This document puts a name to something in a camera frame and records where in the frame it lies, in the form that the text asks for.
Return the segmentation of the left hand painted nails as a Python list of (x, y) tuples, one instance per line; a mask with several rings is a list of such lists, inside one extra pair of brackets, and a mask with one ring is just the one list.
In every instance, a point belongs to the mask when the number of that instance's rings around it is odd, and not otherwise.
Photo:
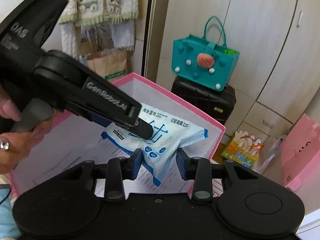
[[(1, 89), (1, 117), (21, 120), (21, 113), (4, 89)], [(1, 174), (13, 170), (20, 161), (26, 158), (33, 147), (39, 144), (53, 127), (53, 119), (38, 124), (32, 132), (2, 133), (1, 141), (9, 144), (8, 150), (1, 150)]]

